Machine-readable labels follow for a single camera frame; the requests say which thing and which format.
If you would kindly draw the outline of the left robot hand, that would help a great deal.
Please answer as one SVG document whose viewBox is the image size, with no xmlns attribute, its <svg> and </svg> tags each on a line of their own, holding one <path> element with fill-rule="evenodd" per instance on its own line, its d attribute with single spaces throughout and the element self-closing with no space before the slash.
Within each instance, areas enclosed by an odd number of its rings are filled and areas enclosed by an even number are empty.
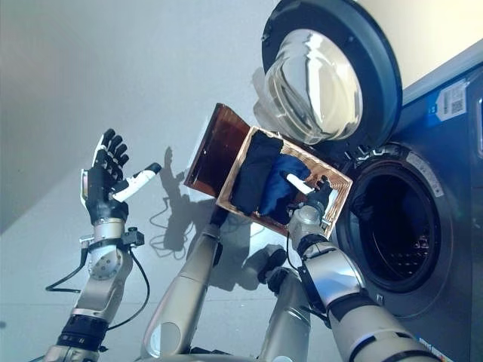
<svg viewBox="0 0 483 362">
<path fill-rule="evenodd" d="M 91 167 L 81 170 L 80 198 L 92 225 L 106 219 L 128 218 L 127 200 L 162 170 L 156 162 L 130 177 L 123 172 L 129 160 L 122 137 L 112 128 L 101 134 Z"/>
</svg>

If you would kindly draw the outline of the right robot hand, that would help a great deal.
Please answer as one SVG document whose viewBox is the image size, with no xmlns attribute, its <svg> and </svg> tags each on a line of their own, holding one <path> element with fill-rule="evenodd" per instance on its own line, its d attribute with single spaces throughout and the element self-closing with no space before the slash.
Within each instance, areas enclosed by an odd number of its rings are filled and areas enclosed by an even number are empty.
<svg viewBox="0 0 483 362">
<path fill-rule="evenodd" d="M 333 188 L 331 187 L 329 179 L 322 175 L 321 179 L 316 182 L 315 187 L 310 187 L 305 184 L 302 179 L 292 173 L 285 173 L 284 178 L 295 187 L 295 189 L 306 196 L 306 204 L 320 209 L 323 214 L 329 202 L 330 194 Z"/>
</svg>

